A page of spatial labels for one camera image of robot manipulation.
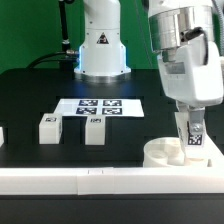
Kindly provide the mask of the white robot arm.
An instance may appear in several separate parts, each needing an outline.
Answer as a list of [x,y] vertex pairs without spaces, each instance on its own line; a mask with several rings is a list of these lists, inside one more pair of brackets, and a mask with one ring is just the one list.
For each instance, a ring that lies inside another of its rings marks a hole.
[[[112,82],[128,73],[120,41],[119,0],[83,0],[85,40],[75,76]],[[205,131],[204,110],[223,100],[224,85],[213,37],[212,0],[142,0],[152,51],[157,54],[164,93],[188,114],[193,135]]]

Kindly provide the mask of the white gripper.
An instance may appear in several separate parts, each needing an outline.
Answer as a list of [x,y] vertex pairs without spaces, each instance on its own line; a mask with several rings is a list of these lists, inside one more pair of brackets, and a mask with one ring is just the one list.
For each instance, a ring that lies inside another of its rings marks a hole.
[[189,115],[189,131],[203,134],[204,108],[220,104],[224,86],[219,52],[205,31],[188,31],[179,47],[161,49],[157,56],[164,93]]

